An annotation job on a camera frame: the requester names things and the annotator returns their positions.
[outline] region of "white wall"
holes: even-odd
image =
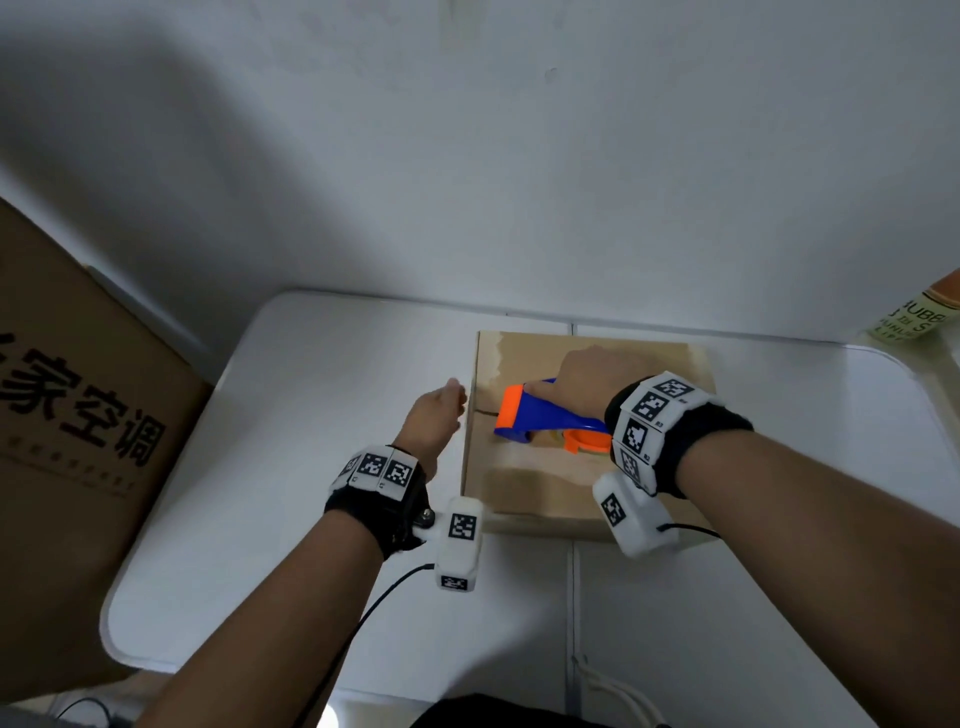
[[[291,286],[845,338],[960,265],[957,27],[950,0],[9,3],[0,194],[217,363]]]

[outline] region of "cardboard box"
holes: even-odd
[[[567,452],[559,434],[553,432],[537,433],[527,445],[493,434],[506,387],[556,376],[568,352],[595,344],[653,353],[667,370],[714,391],[707,355],[700,347],[480,331],[468,412],[462,492],[487,504],[491,511],[487,521],[489,530],[613,541],[590,490],[600,475],[615,469],[608,455]],[[688,500],[671,496],[659,498],[675,522],[709,526]]]
[[[100,607],[209,392],[0,201],[0,699],[130,672]]]

